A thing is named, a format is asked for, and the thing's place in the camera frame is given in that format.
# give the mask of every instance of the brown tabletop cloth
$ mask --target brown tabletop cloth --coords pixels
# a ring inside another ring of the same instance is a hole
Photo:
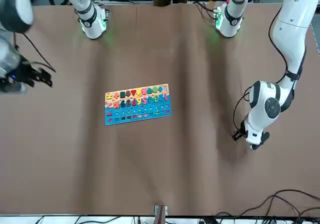
[[[152,215],[163,204],[169,215],[238,215],[279,189],[320,196],[320,58],[311,28],[295,99],[267,128],[270,139],[254,153],[231,138],[244,90],[284,73],[267,33],[279,7],[248,5],[237,36],[225,39],[195,4],[113,6],[108,32],[94,41],[71,6],[36,7],[27,34],[56,68],[55,87],[0,99],[0,212]],[[26,58],[42,61],[17,40]],[[163,83],[172,116],[105,126],[106,92]],[[248,111],[241,103],[238,125]],[[320,205],[282,196],[301,210]],[[275,200],[270,215],[294,213]]]

